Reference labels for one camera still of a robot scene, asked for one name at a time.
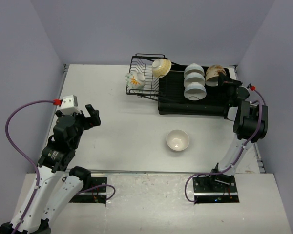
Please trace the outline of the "beige floral bowl back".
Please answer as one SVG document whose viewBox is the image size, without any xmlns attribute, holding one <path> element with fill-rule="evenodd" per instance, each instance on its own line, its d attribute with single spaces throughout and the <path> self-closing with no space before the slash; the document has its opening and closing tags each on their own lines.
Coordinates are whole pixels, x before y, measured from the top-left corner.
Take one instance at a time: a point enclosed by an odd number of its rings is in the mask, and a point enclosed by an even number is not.
<svg viewBox="0 0 293 234">
<path fill-rule="evenodd" d="M 210 67 L 207 69 L 207 73 L 208 73 L 209 71 L 213 70 L 213 69 L 216 69 L 216 70 L 224 70 L 224 68 L 223 68 L 221 65 L 216 64 L 216 65 L 212 65 L 212 66 L 210 66 Z"/>
</svg>

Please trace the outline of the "beige floral bowl front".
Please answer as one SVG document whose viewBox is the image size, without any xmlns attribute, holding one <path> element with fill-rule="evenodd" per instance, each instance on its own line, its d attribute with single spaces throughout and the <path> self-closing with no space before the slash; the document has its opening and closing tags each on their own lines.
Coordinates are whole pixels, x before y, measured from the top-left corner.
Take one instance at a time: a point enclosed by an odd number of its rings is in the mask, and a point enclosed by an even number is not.
<svg viewBox="0 0 293 234">
<path fill-rule="evenodd" d="M 171 130 L 166 136 L 167 146 L 173 151 L 183 151 L 190 143 L 188 134 L 180 129 Z"/>
</svg>

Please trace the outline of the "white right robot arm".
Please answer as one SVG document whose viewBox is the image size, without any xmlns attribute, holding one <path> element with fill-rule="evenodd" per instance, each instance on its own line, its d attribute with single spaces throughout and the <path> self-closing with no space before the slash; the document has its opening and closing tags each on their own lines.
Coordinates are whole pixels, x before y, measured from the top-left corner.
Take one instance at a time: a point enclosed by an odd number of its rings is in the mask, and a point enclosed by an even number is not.
<svg viewBox="0 0 293 234">
<path fill-rule="evenodd" d="M 225 118 L 229 118 L 229 109 L 236 108 L 233 124 L 234 138 L 224 156 L 216 164 L 209 176 L 208 186 L 218 192 L 233 182 L 236 169 L 247 150 L 268 131 L 268 107 L 263 96 L 255 86 L 242 86 L 242 82 L 219 74 L 218 85 L 226 87 L 229 94 Z"/>
</svg>

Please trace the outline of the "beige floral bowl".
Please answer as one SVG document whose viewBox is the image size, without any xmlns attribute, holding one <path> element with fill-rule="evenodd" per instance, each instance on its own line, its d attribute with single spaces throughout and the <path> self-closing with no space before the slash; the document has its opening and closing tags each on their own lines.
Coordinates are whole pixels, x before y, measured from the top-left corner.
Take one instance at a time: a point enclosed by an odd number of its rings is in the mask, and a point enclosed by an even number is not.
<svg viewBox="0 0 293 234">
<path fill-rule="evenodd" d="M 180 129 L 171 130 L 166 136 L 167 146 L 173 151 L 183 151 L 190 143 L 188 134 Z"/>
<path fill-rule="evenodd" d="M 211 69 L 205 77 L 205 84 L 209 87 L 216 87 L 218 86 L 218 78 L 219 74 L 227 75 L 226 71 L 224 69 Z"/>
<path fill-rule="evenodd" d="M 223 68 L 221 65 L 216 64 L 216 65 L 212 65 L 212 66 L 210 66 L 210 67 L 207 69 L 207 73 L 208 73 L 209 71 L 213 70 L 213 69 L 216 69 L 216 70 L 224 70 L 224 68 Z"/>
</svg>

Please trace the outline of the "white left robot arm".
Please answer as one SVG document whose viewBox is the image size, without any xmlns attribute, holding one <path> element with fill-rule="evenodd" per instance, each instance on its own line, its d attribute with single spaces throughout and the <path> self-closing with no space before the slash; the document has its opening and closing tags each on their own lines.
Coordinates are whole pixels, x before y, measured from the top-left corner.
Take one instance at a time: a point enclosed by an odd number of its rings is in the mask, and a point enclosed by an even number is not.
<svg viewBox="0 0 293 234">
<path fill-rule="evenodd" d="M 99 110 L 85 106 L 89 117 L 74 104 L 55 100 L 60 108 L 53 135 L 42 150 L 38 163 L 34 164 L 36 177 L 24 203 L 10 222 L 3 223 L 0 234 L 49 234 L 58 215 L 69 201 L 80 191 L 91 188 L 91 172 L 76 166 L 70 170 L 63 186 L 54 194 L 58 181 L 75 156 L 81 136 L 85 130 L 99 126 Z"/>
</svg>

